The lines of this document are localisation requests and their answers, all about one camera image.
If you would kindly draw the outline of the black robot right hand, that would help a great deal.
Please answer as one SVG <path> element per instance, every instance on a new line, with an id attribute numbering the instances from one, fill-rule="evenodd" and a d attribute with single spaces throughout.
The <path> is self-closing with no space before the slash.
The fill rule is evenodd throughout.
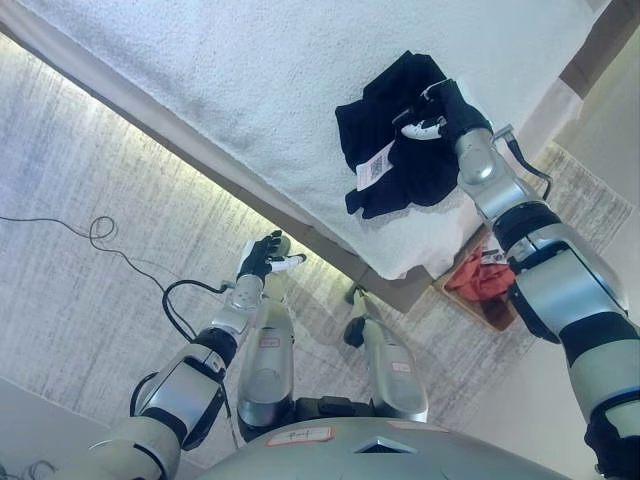
<path id="1" fill-rule="evenodd" d="M 493 132 L 489 120 L 466 102 L 451 78 L 429 85 L 413 104 L 396 115 L 392 125 L 404 137 L 416 141 L 444 139 L 455 143 L 476 129 Z"/>

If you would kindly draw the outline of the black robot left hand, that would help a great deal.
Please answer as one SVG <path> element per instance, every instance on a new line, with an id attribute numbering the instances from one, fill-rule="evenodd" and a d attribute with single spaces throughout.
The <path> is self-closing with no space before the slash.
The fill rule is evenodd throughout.
<path id="1" fill-rule="evenodd" d="M 305 254 L 289 254 L 290 241 L 281 230 L 260 240 L 249 241 L 243 250 L 236 279 L 252 275 L 264 281 L 271 273 L 290 270 L 303 264 Z"/>

